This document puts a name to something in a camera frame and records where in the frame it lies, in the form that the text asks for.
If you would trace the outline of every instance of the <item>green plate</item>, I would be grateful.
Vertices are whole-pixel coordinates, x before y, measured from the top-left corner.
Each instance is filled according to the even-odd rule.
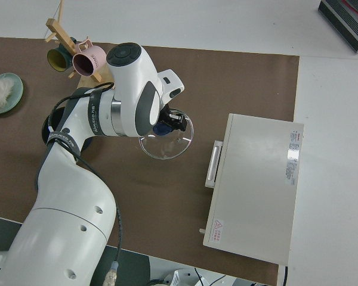
[[[10,111],[16,104],[20,101],[21,96],[23,95],[23,82],[21,79],[14,73],[3,73],[0,74],[0,79],[9,77],[13,79],[14,84],[12,88],[12,92],[7,97],[7,104],[4,106],[0,113],[4,113]]]

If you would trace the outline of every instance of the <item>white table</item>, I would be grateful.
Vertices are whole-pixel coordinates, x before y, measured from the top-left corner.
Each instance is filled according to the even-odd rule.
[[[358,285],[358,55],[318,0],[69,1],[76,38],[300,55],[294,119],[305,124],[288,285]],[[58,0],[0,0],[0,36],[44,38]]]

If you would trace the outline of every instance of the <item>white feather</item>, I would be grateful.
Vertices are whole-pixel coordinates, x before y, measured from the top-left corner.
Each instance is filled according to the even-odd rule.
[[[12,92],[13,85],[13,79],[7,77],[0,79],[0,110],[6,106],[7,98]]]

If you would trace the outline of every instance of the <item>white box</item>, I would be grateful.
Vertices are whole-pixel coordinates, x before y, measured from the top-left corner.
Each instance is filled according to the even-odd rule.
[[[229,114],[205,246],[288,265],[303,130]]]

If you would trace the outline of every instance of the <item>brown mat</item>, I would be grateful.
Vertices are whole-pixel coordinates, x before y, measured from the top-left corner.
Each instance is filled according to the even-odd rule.
[[[0,38],[0,74],[18,74],[20,103],[0,115],[0,216],[24,221],[36,192],[33,181],[45,151],[41,126],[79,78],[47,63],[56,44]],[[108,51],[113,45],[101,44]],[[173,160],[154,160],[137,138],[95,138],[84,152],[117,196],[124,248],[266,284],[277,265],[202,245],[212,189],[205,178],[215,139],[223,140],[229,113],[292,121],[298,57],[146,47],[160,72],[173,69],[186,90],[170,106],[193,120],[190,148]],[[109,244],[116,245],[116,228]]]

